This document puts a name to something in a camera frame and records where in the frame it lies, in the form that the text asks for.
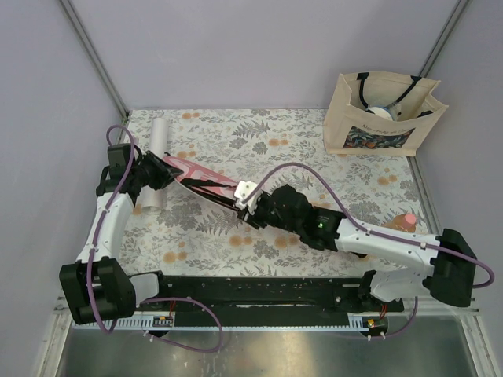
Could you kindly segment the pink racket bag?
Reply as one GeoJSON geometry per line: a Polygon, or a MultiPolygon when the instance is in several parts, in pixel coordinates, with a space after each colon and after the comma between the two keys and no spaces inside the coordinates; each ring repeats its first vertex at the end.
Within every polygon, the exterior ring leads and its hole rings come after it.
{"type": "Polygon", "coordinates": [[[235,212],[240,211],[235,205],[236,198],[233,195],[238,185],[237,181],[176,156],[164,156],[163,161],[182,171],[175,181],[183,188],[219,206],[235,212]]]}

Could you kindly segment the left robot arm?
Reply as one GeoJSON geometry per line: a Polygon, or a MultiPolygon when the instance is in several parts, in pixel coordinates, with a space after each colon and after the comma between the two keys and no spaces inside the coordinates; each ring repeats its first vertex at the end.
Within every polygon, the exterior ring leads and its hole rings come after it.
{"type": "Polygon", "coordinates": [[[59,280],[76,324],[128,318],[145,302],[162,310],[171,300],[160,273],[128,276],[118,257],[134,205],[144,187],[165,189],[182,170],[152,152],[129,144],[108,147],[108,165],[96,189],[97,209],[89,236],[72,264],[63,265],[59,280]]]}

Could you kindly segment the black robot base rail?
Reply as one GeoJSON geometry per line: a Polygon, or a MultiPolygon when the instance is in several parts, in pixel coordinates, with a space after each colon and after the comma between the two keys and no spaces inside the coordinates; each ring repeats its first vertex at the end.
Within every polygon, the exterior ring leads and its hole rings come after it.
{"type": "Polygon", "coordinates": [[[364,278],[280,278],[162,276],[156,301],[141,311],[196,312],[212,317],[239,308],[278,308],[291,316],[301,307],[312,313],[401,313],[402,300],[382,302],[369,293],[364,278]]]}

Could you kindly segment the white shuttlecock tube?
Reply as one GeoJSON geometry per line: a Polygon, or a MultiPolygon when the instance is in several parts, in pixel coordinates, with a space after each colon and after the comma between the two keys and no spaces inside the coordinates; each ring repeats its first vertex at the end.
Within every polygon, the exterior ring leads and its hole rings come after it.
{"type": "MultiPolygon", "coordinates": [[[[167,150],[167,139],[170,125],[164,118],[154,118],[152,120],[149,151],[161,159],[167,150]]],[[[147,215],[157,215],[163,208],[164,191],[153,190],[146,186],[142,189],[139,198],[141,212],[147,215]]]]}

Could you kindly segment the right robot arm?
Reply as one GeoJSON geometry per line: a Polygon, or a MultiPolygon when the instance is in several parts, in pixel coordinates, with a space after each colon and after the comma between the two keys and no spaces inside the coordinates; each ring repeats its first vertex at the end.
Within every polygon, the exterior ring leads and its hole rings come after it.
{"type": "Polygon", "coordinates": [[[398,264],[395,271],[365,273],[365,286],[358,290],[363,309],[373,311],[385,302],[426,294],[450,306],[471,304],[475,254],[458,231],[431,235],[375,227],[316,207],[289,185],[267,193],[242,181],[233,196],[240,219],[256,228],[295,233],[312,249],[372,255],[398,264]]]}

